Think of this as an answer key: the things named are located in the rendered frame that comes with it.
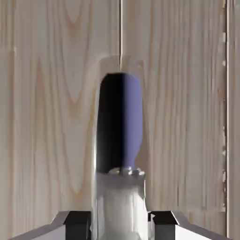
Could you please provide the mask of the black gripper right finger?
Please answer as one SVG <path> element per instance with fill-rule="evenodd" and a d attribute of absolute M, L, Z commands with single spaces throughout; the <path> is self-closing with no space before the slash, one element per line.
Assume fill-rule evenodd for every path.
<path fill-rule="evenodd" d="M 182 212 L 148 212 L 149 240 L 232 240 L 191 224 Z"/>

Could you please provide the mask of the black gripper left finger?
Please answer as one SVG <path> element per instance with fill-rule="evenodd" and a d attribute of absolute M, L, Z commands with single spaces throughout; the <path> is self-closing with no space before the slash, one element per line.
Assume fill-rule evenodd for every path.
<path fill-rule="evenodd" d="M 43 225 L 8 240 L 91 240 L 90 211 L 60 211 Z"/>

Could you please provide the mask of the light wood drawer front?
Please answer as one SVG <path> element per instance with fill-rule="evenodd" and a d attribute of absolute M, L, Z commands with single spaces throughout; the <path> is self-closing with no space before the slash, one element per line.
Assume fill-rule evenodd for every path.
<path fill-rule="evenodd" d="M 122 17 L 144 67 L 150 206 L 225 234 L 223 0 L 122 0 Z"/>
<path fill-rule="evenodd" d="M 0 240 L 91 209 L 95 95 L 119 0 L 0 0 Z"/>

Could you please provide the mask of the light wood cabinet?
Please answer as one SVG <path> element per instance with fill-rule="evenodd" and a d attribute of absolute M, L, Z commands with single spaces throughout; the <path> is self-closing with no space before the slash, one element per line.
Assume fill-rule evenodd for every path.
<path fill-rule="evenodd" d="M 227 0 L 227 235 L 240 240 L 240 0 Z"/>

